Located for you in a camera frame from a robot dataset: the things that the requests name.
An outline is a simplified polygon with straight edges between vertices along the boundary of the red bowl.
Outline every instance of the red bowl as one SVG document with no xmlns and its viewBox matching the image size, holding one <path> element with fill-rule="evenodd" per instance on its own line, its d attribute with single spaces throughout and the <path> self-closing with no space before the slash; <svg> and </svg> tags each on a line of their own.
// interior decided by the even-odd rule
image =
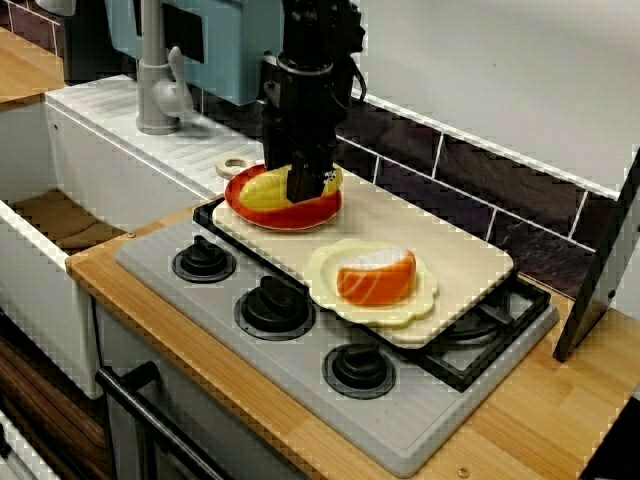
<svg viewBox="0 0 640 480">
<path fill-rule="evenodd" d="M 240 203 L 240 192 L 253 177 L 266 171 L 264 165 L 255 165 L 233 177 L 224 192 L 224 198 L 235 213 L 246 221 L 277 230 L 302 230 L 332 218 L 342 206 L 342 195 L 336 190 L 329 195 L 296 203 L 277 210 L 258 211 Z"/>
</svg>

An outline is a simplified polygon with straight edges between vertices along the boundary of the tape roll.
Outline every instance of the tape roll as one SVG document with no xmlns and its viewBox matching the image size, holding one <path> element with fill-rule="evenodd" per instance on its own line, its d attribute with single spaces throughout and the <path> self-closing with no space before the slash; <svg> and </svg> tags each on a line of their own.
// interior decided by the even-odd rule
<svg viewBox="0 0 640 480">
<path fill-rule="evenodd" d="M 216 172 L 220 177 L 230 180 L 243 170 L 253 167 L 255 164 L 255 161 L 249 160 L 247 157 L 231 153 L 216 159 Z"/>
</svg>

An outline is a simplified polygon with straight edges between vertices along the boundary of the wooden countertop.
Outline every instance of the wooden countertop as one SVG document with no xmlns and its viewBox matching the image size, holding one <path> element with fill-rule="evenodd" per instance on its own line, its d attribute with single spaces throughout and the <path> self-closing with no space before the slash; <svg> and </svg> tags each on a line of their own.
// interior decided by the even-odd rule
<svg viewBox="0 0 640 480">
<path fill-rule="evenodd" d="M 38 103 L 64 87 L 62 59 L 0 28 L 0 112 Z"/>
<path fill-rule="evenodd" d="M 135 231 L 191 215 L 192 209 Z M 118 237 L 67 259 L 68 273 L 214 398 L 312 478 L 394 479 L 245 361 L 117 265 Z M 640 322 L 610 311 L 564 364 L 561 320 L 413 477 L 575 479 L 640 382 Z"/>
</svg>

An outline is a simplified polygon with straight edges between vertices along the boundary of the gray faucet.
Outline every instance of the gray faucet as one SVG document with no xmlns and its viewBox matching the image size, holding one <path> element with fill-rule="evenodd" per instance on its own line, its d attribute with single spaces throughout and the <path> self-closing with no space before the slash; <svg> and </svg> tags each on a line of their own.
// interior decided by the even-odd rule
<svg viewBox="0 0 640 480">
<path fill-rule="evenodd" d="M 142 0 L 138 130 L 150 135 L 168 135 L 180 128 L 180 118 L 193 111 L 193 100 L 184 81 L 182 53 L 173 47 L 167 56 L 162 0 Z"/>
</svg>

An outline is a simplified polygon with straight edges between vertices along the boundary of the black oven handle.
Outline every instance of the black oven handle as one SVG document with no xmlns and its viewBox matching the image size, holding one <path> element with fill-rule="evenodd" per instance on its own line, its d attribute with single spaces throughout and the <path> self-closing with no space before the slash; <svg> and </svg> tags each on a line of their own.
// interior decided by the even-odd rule
<svg viewBox="0 0 640 480">
<path fill-rule="evenodd" d="M 209 455 L 136 390 L 160 378 L 158 367 L 146 362 L 120 377 L 102 367 L 96 381 L 164 451 L 179 460 L 200 480 L 232 480 Z"/>
</svg>

